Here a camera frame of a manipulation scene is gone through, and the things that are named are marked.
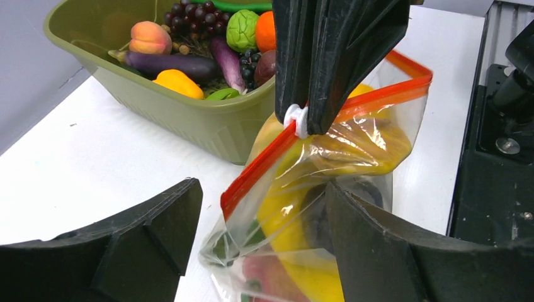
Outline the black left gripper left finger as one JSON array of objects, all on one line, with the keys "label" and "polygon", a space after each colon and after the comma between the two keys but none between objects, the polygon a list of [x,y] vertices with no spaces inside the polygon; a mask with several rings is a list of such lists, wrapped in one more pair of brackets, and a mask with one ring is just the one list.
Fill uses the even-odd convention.
[{"label": "black left gripper left finger", "polygon": [[202,208],[187,178],[51,240],[1,247],[2,301],[173,301]]}]

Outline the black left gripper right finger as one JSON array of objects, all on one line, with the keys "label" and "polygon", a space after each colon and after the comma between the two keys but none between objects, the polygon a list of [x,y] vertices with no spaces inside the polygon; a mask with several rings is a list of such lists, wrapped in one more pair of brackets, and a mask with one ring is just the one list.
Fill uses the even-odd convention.
[{"label": "black left gripper right finger", "polygon": [[336,181],[326,209],[346,301],[532,301],[533,240],[488,246],[426,230]]}]

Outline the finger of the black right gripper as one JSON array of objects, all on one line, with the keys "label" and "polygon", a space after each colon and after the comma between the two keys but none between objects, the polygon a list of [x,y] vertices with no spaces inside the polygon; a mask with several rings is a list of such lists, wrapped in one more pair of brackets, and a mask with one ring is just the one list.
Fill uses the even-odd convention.
[{"label": "finger of the black right gripper", "polygon": [[400,42],[410,0],[318,1],[307,132],[325,134],[350,92]]},{"label": "finger of the black right gripper", "polygon": [[283,121],[292,104],[309,99],[315,10],[313,0],[272,2],[276,30],[275,115]]}]

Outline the green toy chili pepper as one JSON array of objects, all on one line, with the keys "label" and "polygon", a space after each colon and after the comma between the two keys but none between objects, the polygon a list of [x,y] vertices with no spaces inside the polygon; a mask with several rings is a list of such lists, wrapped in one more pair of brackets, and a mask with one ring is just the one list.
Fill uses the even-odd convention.
[{"label": "green toy chili pepper", "polygon": [[217,231],[211,237],[212,246],[208,249],[214,254],[214,265],[217,267],[231,267],[238,256],[241,248],[257,246],[266,239],[257,220],[253,220],[247,230],[245,243],[236,244],[227,231]]}]

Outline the clear zip bag orange zipper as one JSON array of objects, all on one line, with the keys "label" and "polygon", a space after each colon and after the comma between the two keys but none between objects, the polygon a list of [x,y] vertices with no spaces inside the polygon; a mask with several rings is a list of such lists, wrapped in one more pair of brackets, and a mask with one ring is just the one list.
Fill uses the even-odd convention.
[{"label": "clear zip bag orange zipper", "polygon": [[338,181],[390,211],[392,172],[412,152],[433,74],[392,51],[325,135],[299,138],[270,116],[221,197],[200,262],[218,301],[342,301],[325,193]]}]

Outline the yellow toy banana bunch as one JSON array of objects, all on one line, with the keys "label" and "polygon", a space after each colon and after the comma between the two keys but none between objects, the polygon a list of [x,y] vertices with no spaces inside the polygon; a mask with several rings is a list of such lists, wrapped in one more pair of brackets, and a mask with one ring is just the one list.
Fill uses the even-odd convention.
[{"label": "yellow toy banana bunch", "polygon": [[254,256],[274,255],[309,301],[343,301],[336,260],[324,248],[308,243],[304,218],[311,207],[305,200],[324,181],[307,160],[312,138],[297,140],[282,158],[273,183],[257,212],[257,221],[269,243]]}]

